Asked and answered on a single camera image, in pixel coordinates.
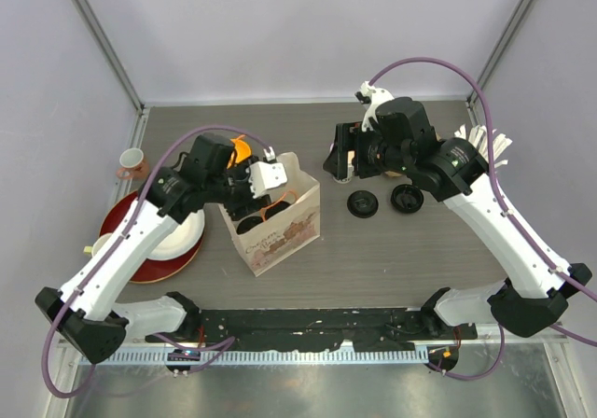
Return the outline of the brown paper bag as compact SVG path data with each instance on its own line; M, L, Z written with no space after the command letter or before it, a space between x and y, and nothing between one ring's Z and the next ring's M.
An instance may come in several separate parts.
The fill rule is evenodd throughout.
M243 261L259 276L290 257L320 236L321 196L320 183L300 167L294 152L285 152L277 158L287 174L287 183L269 192L272 204L290 203L283 212L267 219L262 208L250 216L261 216L263 222L239 235L241 220L232 219L224 206L219 210L228 228L231 240Z

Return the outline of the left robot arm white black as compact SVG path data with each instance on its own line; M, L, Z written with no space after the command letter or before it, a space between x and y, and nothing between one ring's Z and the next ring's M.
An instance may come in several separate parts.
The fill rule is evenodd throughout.
M35 303L88 361L98 364L127 339L166 333L191 341L200 312L192 300L170 292L156 300L119 304L118 296L157 245L207 203L256 210L259 199L286 181L271 146L262 158L230 165L230 139L213 127L192 133L195 141L179 168L160 162L107 243L60 288L43 288Z

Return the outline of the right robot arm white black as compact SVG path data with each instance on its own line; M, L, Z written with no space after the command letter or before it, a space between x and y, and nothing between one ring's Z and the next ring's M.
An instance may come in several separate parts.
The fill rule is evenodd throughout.
M434 339L465 323L495 323L528 338L552 327L592 273L539 239L507 196L493 188L487 159L463 135L443 139L423 104L383 97L359 122L339 123L323 168L338 180L387 172L444 204L472 229L507 277L493 285L444 287L424 305L421 325Z

